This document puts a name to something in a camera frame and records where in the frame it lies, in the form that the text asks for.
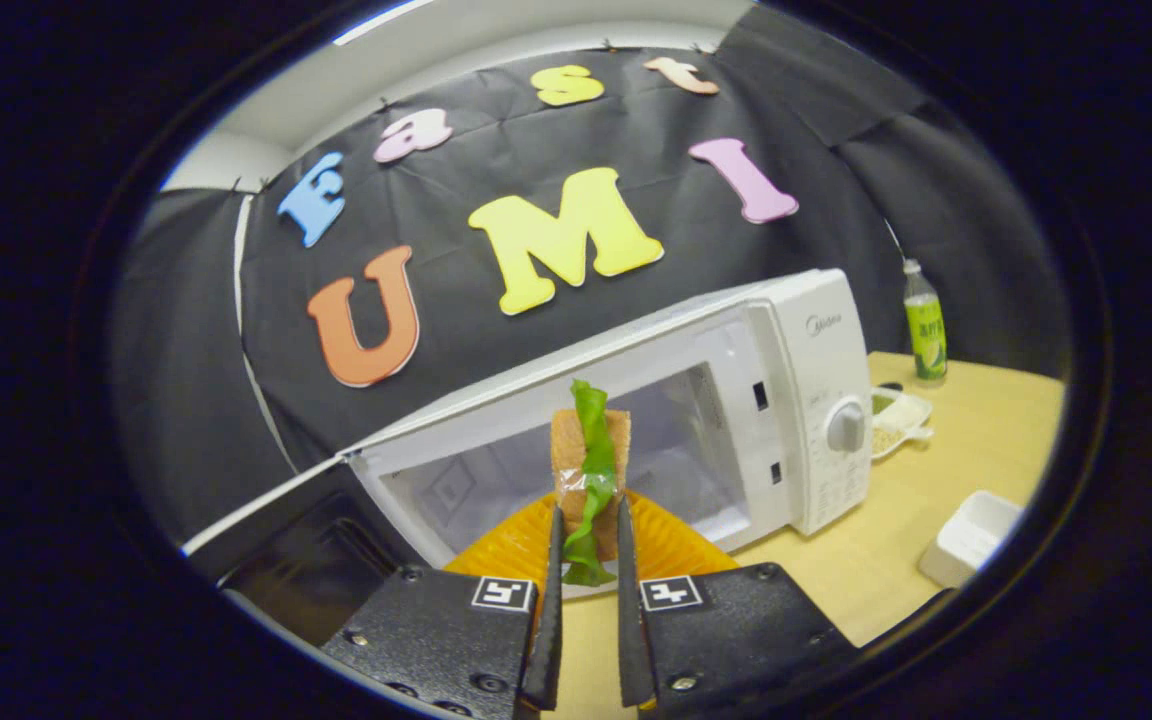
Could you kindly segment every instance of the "white tray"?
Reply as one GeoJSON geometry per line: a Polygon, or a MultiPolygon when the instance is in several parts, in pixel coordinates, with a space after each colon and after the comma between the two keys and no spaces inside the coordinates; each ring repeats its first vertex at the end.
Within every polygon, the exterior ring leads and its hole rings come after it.
{"type": "Polygon", "coordinates": [[[884,407],[882,412],[874,415],[874,429],[884,429],[887,432],[900,435],[887,450],[877,452],[873,460],[887,457],[897,447],[909,439],[929,439],[933,434],[932,429],[922,426],[932,416],[932,404],[909,393],[888,389],[884,387],[872,388],[873,395],[890,397],[892,404],[884,407]]]}
{"type": "Polygon", "coordinates": [[[963,588],[1020,520],[1020,506],[991,492],[968,497],[937,533],[918,569],[941,588],[963,588]]]}

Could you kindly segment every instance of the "foam letter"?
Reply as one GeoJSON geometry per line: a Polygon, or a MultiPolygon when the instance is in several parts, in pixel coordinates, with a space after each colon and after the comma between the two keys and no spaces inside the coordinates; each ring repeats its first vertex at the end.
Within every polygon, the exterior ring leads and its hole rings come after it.
{"type": "Polygon", "coordinates": [[[753,160],[745,156],[745,143],[735,137],[719,137],[718,141],[705,141],[692,145],[687,151],[692,158],[707,161],[722,174],[732,190],[736,191],[744,206],[740,213],[751,223],[765,223],[770,220],[791,215],[799,211],[799,202],[786,195],[772,184],[756,167],[753,160]]]}
{"type": "Polygon", "coordinates": [[[662,258],[664,247],[646,236],[626,207],[616,177],[612,168],[573,174],[563,182],[558,218],[517,195],[488,202],[470,215],[470,227],[488,234],[500,265],[500,311],[517,314],[553,300],[554,283],[536,275],[532,258],[573,287],[584,283],[586,236],[593,238],[594,270],[600,275],[617,275],[662,258]]]}
{"type": "Polygon", "coordinates": [[[718,85],[708,81],[699,81],[694,76],[695,65],[681,63],[672,58],[655,58],[643,63],[643,67],[650,70],[660,70],[664,77],[679,88],[683,88],[687,92],[696,94],[717,94],[718,92],[718,85]]]}
{"type": "Polygon", "coordinates": [[[536,97],[547,105],[584,103],[602,94],[602,83],[589,77],[589,69],[579,65],[540,70],[531,76],[531,86],[540,91],[536,97]]]}
{"type": "Polygon", "coordinates": [[[344,156],[339,152],[324,156],[278,205],[279,215],[287,213],[301,225],[301,229],[305,232],[305,247],[314,247],[314,242],[339,218],[340,210],[344,210],[344,197],[334,200],[326,197],[340,192],[340,188],[344,185],[340,173],[332,169],[342,159],[344,156]]]}
{"type": "Polygon", "coordinates": [[[349,314],[353,278],[340,278],[310,300],[308,310],[319,323],[323,357],[341,384],[367,387],[380,382],[402,370],[416,351],[420,318],[407,283],[406,267],[411,256],[410,247],[394,247],[376,256],[362,271],[362,276],[380,286],[380,304],[389,319],[389,335],[377,347],[362,347],[353,332],[353,316],[349,314]]]}
{"type": "Polygon", "coordinates": [[[378,162],[402,160],[412,150],[430,150],[438,147],[452,137],[452,128],[447,127],[447,109],[422,109],[399,120],[380,132],[385,138],[376,146],[372,154],[378,162]]]}

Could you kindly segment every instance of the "green bottle label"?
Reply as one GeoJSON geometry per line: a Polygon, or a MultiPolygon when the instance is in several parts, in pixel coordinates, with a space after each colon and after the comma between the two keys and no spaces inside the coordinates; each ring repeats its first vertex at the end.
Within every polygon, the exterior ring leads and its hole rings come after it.
{"type": "Polygon", "coordinates": [[[941,301],[905,305],[905,316],[909,318],[909,334],[914,341],[914,367],[923,381],[937,381],[945,377],[948,353],[941,301]]]}

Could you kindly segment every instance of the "black curtain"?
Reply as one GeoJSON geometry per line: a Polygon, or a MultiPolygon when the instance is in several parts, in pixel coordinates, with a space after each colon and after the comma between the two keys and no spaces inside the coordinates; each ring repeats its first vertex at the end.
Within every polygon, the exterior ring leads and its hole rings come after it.
{"type": "MultiPolygon", "coordinates": [[[[901,252],[942,297],[952,361],[1055,376],[1068,359],[1064,302],[1041,228],[1005,169],[911,83],[798,20],[753,8],[717,54],[573,51],[467,74],[407,97],[306,152],[252,199],[241,266],[243,338],[234,319],[238,196],[168,194],[129,259],[115,316],[115,381],[141,486],[174,539],[187,538],[291,475],[256,406],[242,351],[291,461],[306,468],[467,384],[702,291],[811,268],[841,268],[869,350],[908,351],[901,252]],[[690,94],[646,60],[695,65],[721,88],[690,94]],[[532,73],[582,65],[593,101],[548,106],[532,73]],[[452,137],[380,165],[380,132],[417,109],[447,109],[452,137]],[[687,150],[736,137],[799,210],[742,219],[740,199],[687,150]],[[308,249],[285,196],[329,152],[343,160],[343,213],[308,249]],[[662,259],[617,276],[586,270],[547,304],[507,316],[488,236],[467,219],[520,195],[558,214],[564,179],[617,170],[617,190],[662,259]],[[362,270],[397,245],[420,314],[402,372],[346,387],[326,367],[306,304],[355,279],[353,325],[388,333],[362,270]]],[[[593,260],[590,247],[589,258],[593,260]]]]}
{"type": "Polygon", "coordinates": [[[119,434],[141,495],[174,543],[293,475],[243,369],[233,282],[242,197],[157,197],[109,314],[119,434]]]}

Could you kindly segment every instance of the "yellow letter m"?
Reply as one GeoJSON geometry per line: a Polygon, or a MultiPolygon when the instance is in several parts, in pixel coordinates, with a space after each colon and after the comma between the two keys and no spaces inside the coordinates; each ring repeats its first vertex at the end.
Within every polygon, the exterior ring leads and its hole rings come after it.
{"type": "Polygon", "coordinates": [[[646,236],[616,190],[616,170],[591,168],[563,182],[558,218],[517,195],[477,209],[470,227],[492,241],[503,296],[500,310],[517,314],[554,297],[554,282],[536,274],[540,260],[571,287],[585,283],[585,237],[594,242],[594,270],[612,276],[655,263],[664,247],[646,236]]]}

